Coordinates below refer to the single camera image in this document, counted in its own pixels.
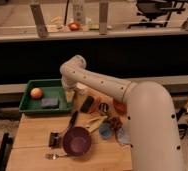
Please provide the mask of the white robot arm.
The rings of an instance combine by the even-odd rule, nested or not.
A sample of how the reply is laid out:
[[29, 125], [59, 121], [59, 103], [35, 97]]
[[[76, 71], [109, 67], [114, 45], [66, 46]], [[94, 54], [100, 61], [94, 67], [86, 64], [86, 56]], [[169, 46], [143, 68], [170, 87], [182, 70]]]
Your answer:
[[88, 71], [80, 55], [63, 63], [60, 73], [66, 89], [82, 83], [127, 105], [133, 171], [185, 171], [173, 100], [162, 85]]

